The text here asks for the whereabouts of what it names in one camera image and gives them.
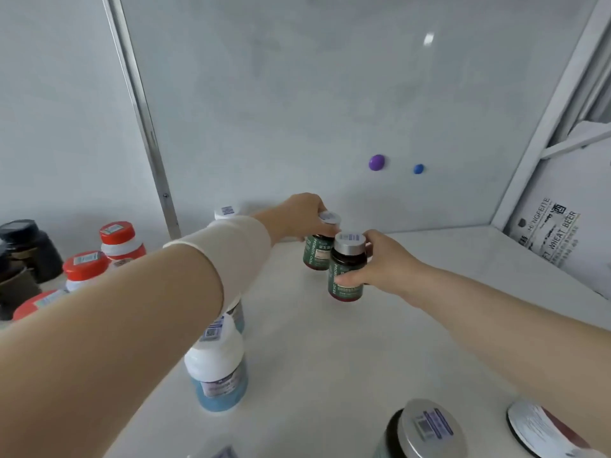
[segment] left hand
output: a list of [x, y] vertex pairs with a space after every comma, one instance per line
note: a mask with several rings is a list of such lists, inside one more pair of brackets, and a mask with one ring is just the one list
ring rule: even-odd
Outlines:
[[311, 193], [294, 194], [277, 207], [253, 215], [265, 225], [272, 243], [287, 236], [303, 241], [305, 236], [322, 234], [330, 238], [340, 231], [337, 225], [329, 225], [318, 218], [327, 210], [320, 196]]

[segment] green label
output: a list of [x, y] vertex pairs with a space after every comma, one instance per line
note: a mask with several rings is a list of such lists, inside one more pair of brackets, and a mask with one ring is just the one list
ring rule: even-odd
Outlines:
[[334, 296], [339, 297], [340, 299], [346, 300], [356, 300], [360, 299], [363, 295], [363, 284], [357, 286], [356, 288], [344, 288], [342, 286], [338, 286], [334, 282], [334, 278], [338, 275], [343, 275], [344, 273], [351, 272], [352, 270], [358, 270], [365, 266], [363, 265], [341, 265], [331, 261], [329, 264], [329, 292]]
[[304, 262], [319, 270], [329, 268], [329, 257], [333, 241], [333, 239], [326, 240], [308, 236], [305, 242]]

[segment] jar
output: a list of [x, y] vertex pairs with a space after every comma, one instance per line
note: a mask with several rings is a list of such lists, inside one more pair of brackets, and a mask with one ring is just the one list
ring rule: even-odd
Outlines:
[[466, 458], [467, 441], [450, 413], [431, 400], [414, 399], [395, 413], [374, 458]]
[[240, 332], [240, 334], [243, 333], [246, 322], [244, 321], [244, 309], [242, 308], [241, 295], [238, 295], [238, 297], [233, 300], [225, 314], [233, 318], [235, 328]]
[[101, 276], [107, 269], [110, 261], [99, 250], [81, 252], [64, 262], [66, 274], [66, 290], [74, 292]]
[[14, 220], [0, 226], [0, 239], [7, 246], [11, 260], [21, 261], [37, 283], [57, 278], [62, 274], [62, 258], [49, 239], [33, 220]]
[[[334, 212], [325, 211], [318, 214], [318, 218], [330, 225], [340, 226], [341, 217]], [[305, 240], [304, 264], [313, 270], [328, 270], [329, 257], [335, 238], [313, 234]]]
[[46, 307], [51, 302], [66, 294], [68, 294], [68, 292], [64, 289], [54, 289], [52, 291], [42, 292], [39, 295], [35, 295], [32, 299], [28, 299], [22, 303], [17, 310], [15, 310], [13, 320], [24, 319], [26, 316], [34, 313], [39, 308]]
[[40, 292], [29, 269], [12, 261], [7, 245], [0, 243], [0, 320], [12, 320], [13, 312]]
[[234, 215], [240, 215], [240, 210], [233, 206], [219, 207], [218, 209], [214, 210], [215, 220], [227, 220]]
[[539, 458], [580, 456], [590, 445], [545, 408], [519, 399], [507, 409], [507, 423], [514, 438]]
[[185, 355], [201, 406], [223, 412], [236, 406], [248, 386], [242, 336], [232, 318], [220, 316]]
[[146, 255], [144, 243], [136, 236], [130, 222], [112, 222], [100, 228], [102, 246], [100, 250], [119, 267]]
[[342, 302], [353, 302], [363, 296], [363, 285], [355, 288], [344, 288], [338, 285], [334, 278], [352, 270], [358, 270], [367, 265], [365, 252], [366, 238], [359, 233], [337, 233], [331, 249], [329, 261], [328, 290], [334, 299]]

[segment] hand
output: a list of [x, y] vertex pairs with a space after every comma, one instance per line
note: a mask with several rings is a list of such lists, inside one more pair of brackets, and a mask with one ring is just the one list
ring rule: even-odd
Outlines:
[[418, 272], [426, 265], [378, 230], [365, 231], [365, 237], [371, 243], [367, 245], [371, 261], [360, 270], [338, 275], [335, 282], [346, 288], [368, 283], [384, 292], [407, 298], [409, 284], [417, 279]]
[[318, 218], [327, 210], [320, 196], [311, 193], [294, 194], [277, 207], [258, 214], [254, 218], [263, 223], [270, 233], [272, 243], [287, 236], [303, 241], [304, 236], [322, 234], [330, 238], [340, 231], [337, 225], [329, 225]]

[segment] right hand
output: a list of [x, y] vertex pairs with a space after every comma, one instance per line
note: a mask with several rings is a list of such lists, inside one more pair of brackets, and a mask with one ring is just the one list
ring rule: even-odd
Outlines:
[[378, 230], [365, 231], [365, 237], [371, 243], [367, 245], [371, 261], [360, 270], [338, 275], [335, 282], [346, 288], [367, 283], [405, 298], [409, 293], [409, 283], [426, 265]]

